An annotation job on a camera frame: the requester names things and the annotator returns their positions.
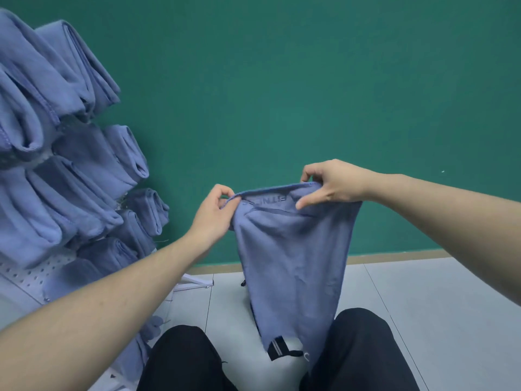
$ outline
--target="forearm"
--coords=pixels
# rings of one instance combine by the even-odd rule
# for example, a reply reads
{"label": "forearm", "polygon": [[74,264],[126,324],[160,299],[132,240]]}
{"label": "forearm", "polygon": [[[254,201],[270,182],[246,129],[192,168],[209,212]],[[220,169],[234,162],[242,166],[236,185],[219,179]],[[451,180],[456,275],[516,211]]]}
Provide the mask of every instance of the forearm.
{"label": "forearm", "polygon": [[203,246],[186,235],[4,329],[0,389],[88,389],[202,254]]}
{"label": "forearm", "polygon": [[521,304],[521,203],[403,175],[378,175],[370,195]]}

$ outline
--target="green wall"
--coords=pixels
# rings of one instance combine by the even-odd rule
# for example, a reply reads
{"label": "green wall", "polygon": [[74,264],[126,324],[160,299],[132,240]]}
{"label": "green wall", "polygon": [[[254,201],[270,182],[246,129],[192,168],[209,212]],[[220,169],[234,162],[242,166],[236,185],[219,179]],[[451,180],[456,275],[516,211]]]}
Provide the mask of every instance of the green wall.
{"label": "green wall", "polygon": [[[297,181],[340,158],[521,200],[521,0],[3,0],[30,25],[66,19],[122,88],[161,239],[213,184]],[[351,253],[436,245],[362,207]],[[207,263],[238,260],[229,234]]]}

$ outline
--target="hand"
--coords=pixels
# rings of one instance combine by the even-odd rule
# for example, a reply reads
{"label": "hand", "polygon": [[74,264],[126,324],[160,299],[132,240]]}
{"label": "hand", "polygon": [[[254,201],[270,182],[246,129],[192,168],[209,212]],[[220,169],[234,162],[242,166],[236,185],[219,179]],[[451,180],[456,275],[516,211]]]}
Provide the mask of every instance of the hand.
{"label": "hand", "polygon": [[375,178],[380,174],[342,162],[338,159],[307,165],[302,170],[302,182],[313,179],[323,183],[322,188],[306,195],[296,203],[297,210],[322,202],[357,202],[370,199]]}
{"label": "hand", "polygon": [[234,194],[231,188],[215,185],[199,206],[192,226],[187,232],[187,235],[194,236],[202,244],[204,251],[208,251],[225,235],[230,227],[233,213],[241,202],[241,198],[236,197],[224,206],[226,199],[221,198],[223,195],[231,197]]}

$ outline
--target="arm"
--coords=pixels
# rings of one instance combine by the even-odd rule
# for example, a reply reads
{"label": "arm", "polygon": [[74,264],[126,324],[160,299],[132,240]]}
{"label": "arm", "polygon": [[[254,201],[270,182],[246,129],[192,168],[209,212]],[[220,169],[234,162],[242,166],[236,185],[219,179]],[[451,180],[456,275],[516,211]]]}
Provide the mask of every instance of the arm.
{"label": "arm", "polygon": [[240,199],[219,210],[216,185],[185,236],[0,332],[0,389],[88,389],[196,259],[228,230]]}
{"label": "arm", "polygon": [[491,287],[521,305],[521,203],[385,175],[329,160],[304,167],[323,187],[303,206],[323,201],[374,201],[396,211]]}

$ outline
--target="floor tile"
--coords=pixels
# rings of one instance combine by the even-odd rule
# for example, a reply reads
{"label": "floor tile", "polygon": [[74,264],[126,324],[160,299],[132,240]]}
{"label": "floor tile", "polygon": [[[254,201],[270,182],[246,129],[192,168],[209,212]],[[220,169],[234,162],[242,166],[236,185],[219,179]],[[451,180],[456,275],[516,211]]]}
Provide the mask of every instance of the floor tile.
{"label": "floor tile", "polygon": [[342,284],[342,292],[340,293],[340,299],[338,302],[338,309],[336,313],[340,313],[344,309],[351,309],[361,307],[364,309],[371,310],[374,314],[380,318],[386,320],[389,327],[391,328],[394,340],[400,347],[400,350],[405,357],[411,371],[413,372],[414,378],[418,387],[422,391],[426,391],[427,387],[420,376],[416,365],[411,358],[402,338],[396,329],[385,305],[383,304],[378,291],[374,287],[371,278],[364,265],[348,265],[345,269],[344,282]]}
{"label": "floor tile", "polygon": [[[197,277],[212,279],[213,275],[203,274]],[[205,330],[211,293],[212,287],[171,292],[154,313],[165,320],[161,326],[161,335],[173,326],[181,324],[198,326]],[[158,339],[159,337],[148,344],[152,347]]]}
{"label": "floor tile", "polygon": [[365,266],[430,391],[519,389],[519,306],[453,258]]}
{"label": "floor tile", "polygon": [[[270,361],[264,351],[250,310],[242,273],[214,275],[206,335],[227,363],[223,369],[240,391],[292,391],[306,370],[303,358]],[[299,348],[295,340],[290,349]]]}

